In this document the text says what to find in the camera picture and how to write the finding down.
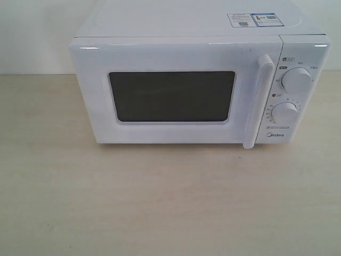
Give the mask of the white microwave door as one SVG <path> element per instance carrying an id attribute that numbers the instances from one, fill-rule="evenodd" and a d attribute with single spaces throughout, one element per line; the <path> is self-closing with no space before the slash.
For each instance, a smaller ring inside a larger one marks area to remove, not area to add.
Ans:
<path id="1" fill-rule="evenodd" d="M 256 143 L 278 36 L 75 37 L 98 143 Z"/>

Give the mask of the white microwave oven body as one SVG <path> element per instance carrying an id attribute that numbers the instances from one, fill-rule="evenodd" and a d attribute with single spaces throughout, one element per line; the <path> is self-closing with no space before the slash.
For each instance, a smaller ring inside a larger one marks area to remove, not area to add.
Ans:
<path id="1" fill-rule="evenodd" d="M 232 27 L 227 14 L 275 13 L 282 27 Z M 326 33 L 291 1 L 98 1 L 73 37 L 278 36 L 283 47 L 255 144 L 289 143 L 295 136 L 331 47 Z M 297 67 L 312 77 L 309 91 L 291 94 L 283 75 Z M 272 109 L 283 102 L 298 111 L 291 124 L 276 123 Z"/>

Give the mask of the lower white timer knob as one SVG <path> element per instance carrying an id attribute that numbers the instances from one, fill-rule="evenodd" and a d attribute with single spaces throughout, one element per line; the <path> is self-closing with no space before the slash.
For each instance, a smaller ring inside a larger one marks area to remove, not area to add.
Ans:
<path id="1" fill-rule="evenodd" d="M 276 105 L 271 111 L 271 117 L 276 123 L 291 124 L 296 121 L 298 111 L 291 102 L 283 102 Z"/>

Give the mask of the upper white control knob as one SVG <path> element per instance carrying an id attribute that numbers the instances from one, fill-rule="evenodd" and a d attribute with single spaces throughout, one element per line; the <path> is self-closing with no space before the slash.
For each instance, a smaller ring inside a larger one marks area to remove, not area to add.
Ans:
<path id="1" fill-rule="evenodd" d="M 307 92 L 312 86 L 312 77 L 307 69 L 302 67 L 287 71 L 281 79 L 282 87 L 291 94 Z"/>

